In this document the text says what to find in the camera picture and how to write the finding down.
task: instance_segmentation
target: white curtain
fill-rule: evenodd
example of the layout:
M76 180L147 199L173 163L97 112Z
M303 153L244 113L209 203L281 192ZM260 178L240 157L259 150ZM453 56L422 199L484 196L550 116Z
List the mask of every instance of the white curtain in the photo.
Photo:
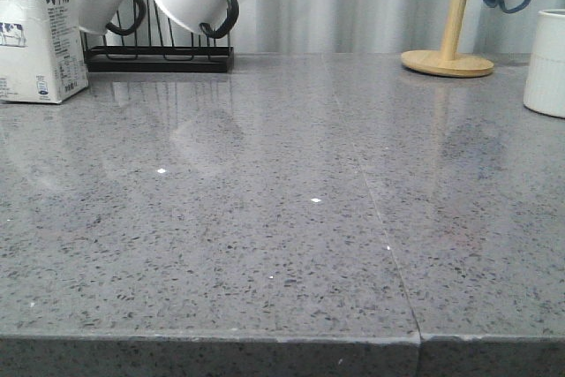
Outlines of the white curtain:
M231 33L237 53L438 49L449 4L449 0L239 2L240 18ZM459 51L528 53L538 11L553 8L565 8L565 0L532 0L525 10L510 15L486 7L481 0L468 0Z

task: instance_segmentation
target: black mug handle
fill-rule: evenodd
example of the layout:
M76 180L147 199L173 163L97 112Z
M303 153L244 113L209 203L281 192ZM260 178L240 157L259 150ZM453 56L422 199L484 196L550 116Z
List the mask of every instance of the black mug handle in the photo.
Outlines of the black mug handle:
M132 26L124 29L124 28L120 28L119 26L115 26L114 24L109 22L108 24L106 24L106 28L108 28L112 33L117 35L130 35L133 32L135 32L135 30L137 30L141 25L143 18L145 18L147 7L145 6L144 0L133 0L133 2L136 5L138 5L138 16L133 21Z
M237 18L239 18L239 2L237 0L226 1L228 2L228 17L225 21L223 21L219 28L213 30L206 22L200 24L200 30L202 30L202 33L211 39L221 39L225 36L230 32L231 28L236 25Z

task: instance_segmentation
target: mug handle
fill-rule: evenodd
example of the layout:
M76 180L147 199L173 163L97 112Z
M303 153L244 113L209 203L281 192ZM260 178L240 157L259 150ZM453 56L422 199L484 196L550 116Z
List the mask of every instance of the mug handle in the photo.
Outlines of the mug handle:
M524 0L522 4L519 4L516 8L507 9L504 1L501 1L501 9L506 13L515 13L520 12L523 8L525 8L528 4L530 4L531 0Z
M239 2L237 0L226 0L228 2L228 17L220 25L219 28L213 30L212 27L203 22L200 24L200 30L211 39L221 39L227 33L230 32L231 28L236 25L237 18L239 18Z
M124 29L124 28L120 28L119 26L115 26L114 24L109 22L108 24L106 24L106 28L108 28L112 33L122 36L130 35L131 33L135 32L135 30L137 30L141 25L143 18L145 18L147 7L145 6L145 2L143 0L133 0L133 2L136 5L138 5L139 11L138 11L138 16L133 21L132 26Z

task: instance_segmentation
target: black wire rack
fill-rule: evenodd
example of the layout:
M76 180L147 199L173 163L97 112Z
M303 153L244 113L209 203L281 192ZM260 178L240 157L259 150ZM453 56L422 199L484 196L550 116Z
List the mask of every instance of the black wire rack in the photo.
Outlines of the black wire rack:
M194 34L172 22L154 0L144 0L147 15L131 35L82 34L90 72L229 72L234 64L230 35L220 40ZM115 22L135 17L138 7L124 0Z

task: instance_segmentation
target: speckled stone surface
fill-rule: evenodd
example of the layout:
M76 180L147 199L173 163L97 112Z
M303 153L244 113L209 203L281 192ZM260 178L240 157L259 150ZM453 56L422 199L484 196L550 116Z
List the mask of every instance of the speckled stone surface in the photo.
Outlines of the speckled stone surface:
M565 120L495 62L238 56L0 103L0 376L562 377Z

